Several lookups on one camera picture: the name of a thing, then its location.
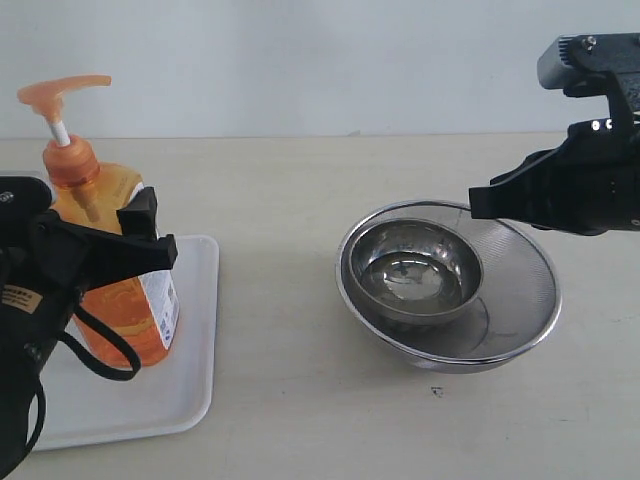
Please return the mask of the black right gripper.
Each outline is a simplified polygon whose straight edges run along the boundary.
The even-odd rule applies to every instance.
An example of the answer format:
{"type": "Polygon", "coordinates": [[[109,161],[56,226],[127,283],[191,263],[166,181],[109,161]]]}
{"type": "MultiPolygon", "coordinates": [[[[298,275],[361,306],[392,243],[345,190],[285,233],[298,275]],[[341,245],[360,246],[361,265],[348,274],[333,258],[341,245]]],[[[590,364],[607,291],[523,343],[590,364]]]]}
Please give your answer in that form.
{"type": "Polygon", "coordinates": [[[639,74],[589,73],[562,93],[604,96],[608,116],[570,125],[558,147],[470,188],[472,217],[529,220],[540,229],[587,236],[638,230],[639,74]]]}

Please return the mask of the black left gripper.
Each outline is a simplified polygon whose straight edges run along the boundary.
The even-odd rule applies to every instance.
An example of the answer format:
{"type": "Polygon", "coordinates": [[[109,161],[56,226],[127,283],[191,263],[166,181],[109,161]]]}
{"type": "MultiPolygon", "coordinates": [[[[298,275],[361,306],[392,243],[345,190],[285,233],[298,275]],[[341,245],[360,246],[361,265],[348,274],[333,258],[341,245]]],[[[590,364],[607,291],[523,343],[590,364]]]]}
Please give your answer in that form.
{"type": "Polygon", "coordinates": [[[123,235],[62,220],[54,210],[1,210],[1,292],[26,280],[27,290],[49,283],[67,294],[173,268],[176,240],[158,238],[157,197],[151,186],[139,190],[116,211],[123,235]]]}

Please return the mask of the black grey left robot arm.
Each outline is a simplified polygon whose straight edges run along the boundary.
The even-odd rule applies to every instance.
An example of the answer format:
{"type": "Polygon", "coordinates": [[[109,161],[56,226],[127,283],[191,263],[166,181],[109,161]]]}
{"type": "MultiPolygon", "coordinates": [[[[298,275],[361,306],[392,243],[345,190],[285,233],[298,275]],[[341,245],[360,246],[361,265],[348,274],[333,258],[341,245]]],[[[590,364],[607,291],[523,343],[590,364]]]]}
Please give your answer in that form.
{"type": "Polygon", "coordinates": [[[173,235],[156,233],[157,197],[140,190],[117,210],[121,233],[62,220],[49,195],[13,198],[1,208],[1,475],[31,453],[47,401],[41,372],[64,344],[94,374],[129,381],[139,355],[84,309],[87,292],[149,272],[169,270],[173,235]]]}

